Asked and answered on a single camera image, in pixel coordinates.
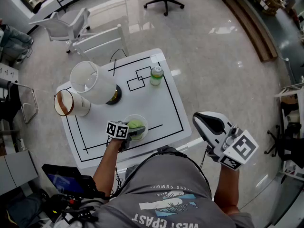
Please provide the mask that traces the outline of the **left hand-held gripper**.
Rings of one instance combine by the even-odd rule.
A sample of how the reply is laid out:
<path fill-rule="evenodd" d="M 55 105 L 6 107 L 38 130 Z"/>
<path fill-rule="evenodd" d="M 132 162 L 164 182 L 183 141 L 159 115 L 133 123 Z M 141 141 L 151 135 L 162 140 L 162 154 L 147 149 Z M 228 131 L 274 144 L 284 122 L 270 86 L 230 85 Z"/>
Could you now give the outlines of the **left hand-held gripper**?
<path fill-rule="evenodd" d="M 145 132 L 145 127 L 129 128 L 128 125 L 122 121 L 108 121 L 105 129 L 105 133 L 108 137 L 113 139 L 122 140 L 122 144 L 119 152 L 124 152 L 129 148 L 131 135 L 140 135 Z"/>

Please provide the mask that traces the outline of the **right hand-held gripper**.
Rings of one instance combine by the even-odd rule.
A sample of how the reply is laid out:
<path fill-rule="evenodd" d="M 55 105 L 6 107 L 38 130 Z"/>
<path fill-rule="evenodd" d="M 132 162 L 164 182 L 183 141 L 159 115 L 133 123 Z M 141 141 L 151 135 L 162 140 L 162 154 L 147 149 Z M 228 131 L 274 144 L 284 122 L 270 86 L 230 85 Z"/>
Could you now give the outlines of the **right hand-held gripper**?
<path fill-rule="evenodd" d="M 259 148 L 247 130 L 232 126 L 222 113 L 197 112 L 192 121 L 200 136 L 209 144 L 208 156 L 234 171 L 246 164 Z"/>

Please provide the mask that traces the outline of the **green cabbage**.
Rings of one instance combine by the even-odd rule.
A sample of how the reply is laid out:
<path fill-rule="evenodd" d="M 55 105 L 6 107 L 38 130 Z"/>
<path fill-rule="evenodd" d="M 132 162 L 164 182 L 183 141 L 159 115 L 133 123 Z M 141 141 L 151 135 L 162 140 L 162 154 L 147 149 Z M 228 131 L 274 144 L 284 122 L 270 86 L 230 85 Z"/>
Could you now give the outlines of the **green cabbage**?
<path fill-rule="evenodd" d="M 137 127 L 142 127 L 143 126 L 143 124 L 140 121 L 137 121 L 137 120 L 129 121 L 127 123 L 127 125 L 129 126 L 129 128 L 137 128 Z"/>

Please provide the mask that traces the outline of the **clear glass bowl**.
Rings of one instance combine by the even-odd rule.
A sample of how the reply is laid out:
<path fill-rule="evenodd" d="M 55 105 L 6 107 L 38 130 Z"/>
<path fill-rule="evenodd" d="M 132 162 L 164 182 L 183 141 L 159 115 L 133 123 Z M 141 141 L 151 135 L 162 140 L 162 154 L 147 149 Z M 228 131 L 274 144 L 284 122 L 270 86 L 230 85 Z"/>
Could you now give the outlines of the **clear glass bowl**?
<path fill-rule="evenodd" d="M 139 135 L 131 137 L 131 139 L 133 141 L 140 141 L 140 140 L 144 139 L 148 133 L 148 122 L 146 121 L 146 119 L 144 117 L 142 117 L 141 115 L 138 115 L 138 114 L 133 114 L 133 115 L 126 117 L 123 122 L 126 123 L 126 122 L 129 122 L 132 120 L 140 121 L 143 124 L 143 126 L 145 127 L 144 132 L 140 133 Z"/>

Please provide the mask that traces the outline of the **person's right forearm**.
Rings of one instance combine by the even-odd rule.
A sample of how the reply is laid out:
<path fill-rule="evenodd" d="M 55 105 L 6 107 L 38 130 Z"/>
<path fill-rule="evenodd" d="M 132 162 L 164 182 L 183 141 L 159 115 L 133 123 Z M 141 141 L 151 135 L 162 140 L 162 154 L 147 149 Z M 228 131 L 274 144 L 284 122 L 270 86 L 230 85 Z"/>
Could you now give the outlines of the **person's right forearm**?
<path fill-rule="evenodd" d="M 214 196 L 214 202 L 227 215 L 239 213 L 239 171 L 234 171 L 221 165 L 219 182 Z"/>

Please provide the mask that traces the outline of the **person's left forearm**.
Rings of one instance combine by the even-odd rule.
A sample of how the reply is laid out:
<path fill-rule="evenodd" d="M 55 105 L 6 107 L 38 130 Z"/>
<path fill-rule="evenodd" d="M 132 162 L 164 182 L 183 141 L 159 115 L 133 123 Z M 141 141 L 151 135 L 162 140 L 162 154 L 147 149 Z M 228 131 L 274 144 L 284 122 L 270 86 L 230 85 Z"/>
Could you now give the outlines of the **person's left forearm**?
<path fill-rule="evenodd" d="M 123 140 L 120 139 L 112 139 L 110 141 L 101 162 L 93 175 L 93 180 L 95 181 L 97 190 L 104 192 L 105 196 L 109 196 L 111 194 L 114 183 L 114 171 L 117 155 L 122 142 Z"/>

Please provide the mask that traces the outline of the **white table with black lines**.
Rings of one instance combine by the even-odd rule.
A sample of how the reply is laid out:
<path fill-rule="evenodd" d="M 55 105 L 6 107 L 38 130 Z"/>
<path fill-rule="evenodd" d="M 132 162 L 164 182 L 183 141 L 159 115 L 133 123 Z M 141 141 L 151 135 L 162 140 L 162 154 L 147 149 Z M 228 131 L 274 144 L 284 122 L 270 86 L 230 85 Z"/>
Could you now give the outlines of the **white table with black lines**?
<path fill-rule="evenodd" d="M 155 66 L 163 69 L 158 86 L 150 83 Z M 172 144 L 191 135 L 190 124 L 161 49 L 155 48 L 122 58 L 103 66 L 112 73 L 122 90 L 122 98 L 115 105 L 92 105 L 84 117 L 62 118 L 67 140 L 81 169 L 97 166 L 106 150 L 108 121 L 138 114 L 148 122 L 148 133 L 140 141 L 132 141 L 129 149 L 117 160 L 125 160 L 159 147 Z"/>

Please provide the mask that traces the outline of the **green drink bottle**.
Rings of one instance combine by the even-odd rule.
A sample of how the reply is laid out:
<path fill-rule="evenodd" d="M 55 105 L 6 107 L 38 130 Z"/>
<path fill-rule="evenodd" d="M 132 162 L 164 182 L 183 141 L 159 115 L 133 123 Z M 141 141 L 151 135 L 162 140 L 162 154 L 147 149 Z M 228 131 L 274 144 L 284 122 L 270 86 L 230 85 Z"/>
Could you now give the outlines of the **green drink bottle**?
<path fill-rule="evenodd" d="M 150 83 L 153 86 L 158 86 L 163 78 L 163 69 L 161 66 L 155 66 L 150 73 Z"/>

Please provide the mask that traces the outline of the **person's grey printed shirt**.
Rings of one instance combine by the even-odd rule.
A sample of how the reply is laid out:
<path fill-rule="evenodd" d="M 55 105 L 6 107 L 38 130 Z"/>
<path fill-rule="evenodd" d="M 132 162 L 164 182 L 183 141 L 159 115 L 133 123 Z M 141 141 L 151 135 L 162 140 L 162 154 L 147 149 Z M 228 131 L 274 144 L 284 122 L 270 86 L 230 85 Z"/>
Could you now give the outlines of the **person's grey printed shirt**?
<path fill-rule="evenodd" d="M 92 228 L 254 228 L 250 214 L 227 215 L 189 159 L 164 147 L 128 173 L 121 194 L 98 205 Z"/>

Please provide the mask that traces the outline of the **table lamp with white shade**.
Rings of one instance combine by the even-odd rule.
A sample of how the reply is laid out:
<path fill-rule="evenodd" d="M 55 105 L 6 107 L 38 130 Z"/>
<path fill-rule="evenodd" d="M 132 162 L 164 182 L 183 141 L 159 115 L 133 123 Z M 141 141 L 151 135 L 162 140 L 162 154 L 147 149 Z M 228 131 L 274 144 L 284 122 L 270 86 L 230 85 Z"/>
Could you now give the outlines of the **table lamp with white shade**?
<path fill-rule="evenodd" d="M 91 61 L 78 63 L 69 81 L 76 93 L 95 105 L 114 105 L 122 98 L 122 90 L 113 74 Z"/>

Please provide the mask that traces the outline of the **black swivel chair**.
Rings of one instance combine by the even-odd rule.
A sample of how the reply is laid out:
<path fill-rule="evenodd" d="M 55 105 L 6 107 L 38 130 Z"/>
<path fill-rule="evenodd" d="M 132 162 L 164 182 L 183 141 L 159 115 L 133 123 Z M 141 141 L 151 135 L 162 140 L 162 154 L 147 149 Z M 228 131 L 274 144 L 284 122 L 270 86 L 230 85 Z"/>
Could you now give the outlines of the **black swivel chair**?
<path fill-rule="evenodd" d="M 302 125 L 300 123 L 289 123 L 284 133 L 281 133 L 280 126 L 275 126 L 277 136 L 274 136 L 269 130 L 267 134 L 274 139 L 274 145 L 264 154 L 269 154 L 272 150 L 277 154 L 282 161 L 293 161 L 299 168 L 304 168 L 304 138 L 294 138 L 294 134 L 298 134 Z"/>

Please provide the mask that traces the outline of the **black monitor with blue screen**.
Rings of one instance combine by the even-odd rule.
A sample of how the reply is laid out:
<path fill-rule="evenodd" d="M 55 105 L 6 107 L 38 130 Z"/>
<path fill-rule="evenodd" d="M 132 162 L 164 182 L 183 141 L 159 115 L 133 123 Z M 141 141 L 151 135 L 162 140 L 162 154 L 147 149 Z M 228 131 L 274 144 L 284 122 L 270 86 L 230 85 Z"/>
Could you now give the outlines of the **black monitor with blue screen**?
<path fill-rule="evenodd" d="M 103 197 L 93 178 L 82 175 L 77 167 L 44 164 L 42 170 L 62 194 L 87 199 Z"/>

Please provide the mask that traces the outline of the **long brown wooden step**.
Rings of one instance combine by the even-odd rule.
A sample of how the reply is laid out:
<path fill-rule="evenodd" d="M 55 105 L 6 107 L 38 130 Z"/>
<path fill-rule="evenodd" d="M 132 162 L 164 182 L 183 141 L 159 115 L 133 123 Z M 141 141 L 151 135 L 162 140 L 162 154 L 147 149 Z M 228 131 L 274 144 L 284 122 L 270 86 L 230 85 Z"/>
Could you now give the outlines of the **long brown wooden step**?
<path fill-rule="evenodd" d="M 250 39 L 261 62 L 278 57 L 276 48 L 253 10 L 244 0 L 222 0 L 230 9 Z"/>

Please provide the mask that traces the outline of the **black box with yellow sticker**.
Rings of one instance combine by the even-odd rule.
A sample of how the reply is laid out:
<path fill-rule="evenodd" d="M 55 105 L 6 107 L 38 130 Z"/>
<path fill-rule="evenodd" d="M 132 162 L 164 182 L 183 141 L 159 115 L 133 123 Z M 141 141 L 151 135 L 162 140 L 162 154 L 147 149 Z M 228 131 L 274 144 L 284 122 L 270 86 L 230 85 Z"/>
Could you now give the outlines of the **black box with yellow sticker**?
<path fill-rule="evenodd" d="M 68 207 L 68 202 L 64 195 L 53 195 L 44 204 L 43 209 L 48 218 L 55 223 L 62 211 Z"/>

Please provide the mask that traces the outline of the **grey cabinet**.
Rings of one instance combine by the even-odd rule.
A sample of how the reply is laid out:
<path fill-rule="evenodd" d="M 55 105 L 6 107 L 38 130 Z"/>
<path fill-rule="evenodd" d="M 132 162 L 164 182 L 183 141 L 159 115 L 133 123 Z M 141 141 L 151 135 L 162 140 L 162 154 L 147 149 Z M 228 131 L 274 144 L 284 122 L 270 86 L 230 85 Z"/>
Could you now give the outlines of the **grey cabinet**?
<path fill-rule="evenodd" d="M 37 177 L 28 151 L 0 156 L 0 196 Z"/>

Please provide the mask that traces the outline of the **white mesh office chair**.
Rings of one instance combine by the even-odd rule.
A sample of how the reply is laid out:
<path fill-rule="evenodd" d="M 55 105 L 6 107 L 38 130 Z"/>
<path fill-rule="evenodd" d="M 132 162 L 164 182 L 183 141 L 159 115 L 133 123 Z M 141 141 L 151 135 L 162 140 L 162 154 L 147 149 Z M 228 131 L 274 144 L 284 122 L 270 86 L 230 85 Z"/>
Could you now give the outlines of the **white mesh office chair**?
<path fill-rule="evenodd" d="M 42 26 L 47 31 L 50 41 L 67 42 L 66 52 L 69 54 L 75 50 L 74 43 L 94 35 L 89 32 L 89 15 L 90 11 L 87 8 L 68 11 L 62 17 L 59 17 L 58 12 L 53 12 L 50 18 L 34 21 L 29 25 Z"/>

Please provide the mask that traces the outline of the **metal chair with black jacket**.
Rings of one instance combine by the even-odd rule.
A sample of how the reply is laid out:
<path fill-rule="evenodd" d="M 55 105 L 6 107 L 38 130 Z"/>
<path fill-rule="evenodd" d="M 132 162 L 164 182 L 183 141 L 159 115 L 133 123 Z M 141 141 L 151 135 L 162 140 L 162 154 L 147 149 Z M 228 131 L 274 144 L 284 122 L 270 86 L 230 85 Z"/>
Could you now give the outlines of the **metal chair with black jacket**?
<path fill-rule="evenodd" d="M 36 109 L 34 114 L 29 119 L 27 119 L 24 111 L 24 106 L 26 105 L 26 103 L 22 104 L 20 100 L 19 87 L 29 89 L 33 96 Z M 5 99 L 0 100 L 0 120 L 6 120 L 7 122 L 12 122 L 17 112 L 21 110 L 25 124 L 29 124 L 31 120 L 38 114 L 38 104 L 36 101 L 34 89 L 27 85 L 19 84 L 17 81 L 15 82 L 8 81 L 7 90 L 8 90 L 8 94 L 5 97 Z"/>

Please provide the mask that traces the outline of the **blue-grey cloth bundle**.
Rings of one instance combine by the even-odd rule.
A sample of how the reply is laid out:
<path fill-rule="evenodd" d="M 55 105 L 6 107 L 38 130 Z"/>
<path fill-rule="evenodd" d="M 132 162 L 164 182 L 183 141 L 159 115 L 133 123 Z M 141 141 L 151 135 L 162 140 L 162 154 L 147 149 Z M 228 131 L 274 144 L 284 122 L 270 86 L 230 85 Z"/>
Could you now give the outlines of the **blue-grey cloth bundle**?
<path fill-rule="evenodd" d="M 40 220 L 39 214 L 42 212 L 42 203 L 42 197 L 39 194 L 32 193 L 25 198 L 15 198 L 8 204 L 7 211 L 19 228 L 29 228 Z"/>

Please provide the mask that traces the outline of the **white desk with drawers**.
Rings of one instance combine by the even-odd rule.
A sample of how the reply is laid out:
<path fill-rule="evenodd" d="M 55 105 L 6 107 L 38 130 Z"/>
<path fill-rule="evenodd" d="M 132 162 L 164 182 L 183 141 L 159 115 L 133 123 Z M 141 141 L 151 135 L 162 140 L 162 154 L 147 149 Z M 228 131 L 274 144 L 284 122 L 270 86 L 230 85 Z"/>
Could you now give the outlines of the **white desk with drawers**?
<path fill-rule="evenodd" d="M 15 82 L 19 80 L 19 71 L 8 65 L 0 63 L 0 81 Z"/>

